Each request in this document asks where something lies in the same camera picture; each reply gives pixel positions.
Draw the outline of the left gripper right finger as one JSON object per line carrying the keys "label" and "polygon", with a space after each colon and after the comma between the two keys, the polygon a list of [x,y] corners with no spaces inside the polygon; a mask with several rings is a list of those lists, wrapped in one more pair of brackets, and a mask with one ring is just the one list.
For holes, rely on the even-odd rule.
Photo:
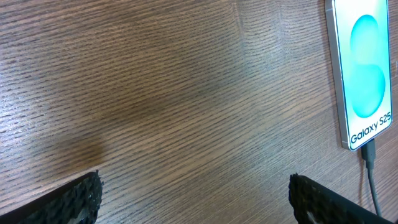
{"label": "left gripper right finger", "polygon": [[299,224],[392,224],[304,175],[290,176],[289,202]]}

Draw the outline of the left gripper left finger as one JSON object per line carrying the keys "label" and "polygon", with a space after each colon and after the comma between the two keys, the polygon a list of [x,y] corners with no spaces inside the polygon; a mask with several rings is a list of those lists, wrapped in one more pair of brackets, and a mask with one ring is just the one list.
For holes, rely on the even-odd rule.
{"label": "left gripper left finger", "polygon": [[89,172],[15,210],[1,223],[94,224],[101,206],[103,183],[98,171]]}

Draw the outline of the turquoise Galaxy S25 smartphone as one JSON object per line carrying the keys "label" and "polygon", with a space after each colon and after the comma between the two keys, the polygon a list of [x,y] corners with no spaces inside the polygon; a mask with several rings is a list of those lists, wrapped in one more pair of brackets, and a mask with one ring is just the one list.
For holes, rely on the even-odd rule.
{"label": "turquoise Galaxy S25 smartphone", "polygon": [[389,3],[326,0],[341,144],[355,151],[393,122]]}

